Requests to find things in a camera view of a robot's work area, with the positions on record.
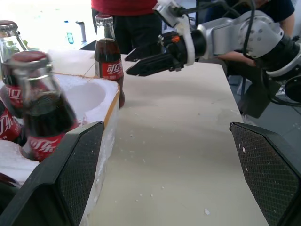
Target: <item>white table surface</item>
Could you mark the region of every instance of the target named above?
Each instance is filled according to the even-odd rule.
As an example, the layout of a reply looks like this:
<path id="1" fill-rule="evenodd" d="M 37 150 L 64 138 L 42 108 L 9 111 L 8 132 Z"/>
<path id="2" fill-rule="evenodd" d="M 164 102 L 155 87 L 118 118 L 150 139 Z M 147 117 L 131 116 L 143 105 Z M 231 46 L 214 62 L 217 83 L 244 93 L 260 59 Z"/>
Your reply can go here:
<path id="1" fill-rule="evenodd" d="M 126 75 L 124 93 L 90 226 L 268 225 L 229 132 L 241 117 L 219 65 Z"/>

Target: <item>cola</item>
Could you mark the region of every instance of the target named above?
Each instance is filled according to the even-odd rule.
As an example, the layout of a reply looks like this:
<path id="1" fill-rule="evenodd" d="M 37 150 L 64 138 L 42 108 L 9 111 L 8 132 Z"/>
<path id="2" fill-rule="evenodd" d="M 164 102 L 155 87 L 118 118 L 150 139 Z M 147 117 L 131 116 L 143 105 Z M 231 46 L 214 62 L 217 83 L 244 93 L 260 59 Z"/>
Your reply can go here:
<path id="1" fill-rule="evenodd" d="M 52 75 L 47 54 L 16 53 L 10 64 L 22 89 L 23 119 L 33 158 L 43 161 L 66 132 L 78 127 L 76 115 Z"/>
<path id="2" fill-rule="evenodd" d="M 120 87 L 119 108 L 125 103 L 123 92 L 123 69 L 121 54 L 116 42 L 113 17 L 110 15 L 97 15 L 97 42 L 95 46 L 95 76 L 116 81 Z"/>
<path id="3" fill-rule="evenodd" d="M 0 173 L 0 215 L 21 188 L 20 184 L 11 177 Z"/>
<path id="4" fill-rule="evenodd" d="M 21 147 L 27 142 L 25 130 L 0 100 L 0 140 L 12 141 Z"/>
<path id="5" fill-rule="evenodd" d="M 17 118 L 22 118 L 22 93 L 8 61 L 17 52 L 25 51 L 18 26 L 13 21 L 0 21 L 0 61 L 2 80 L 5 86 L 0 95 L 9 111 Z"/>

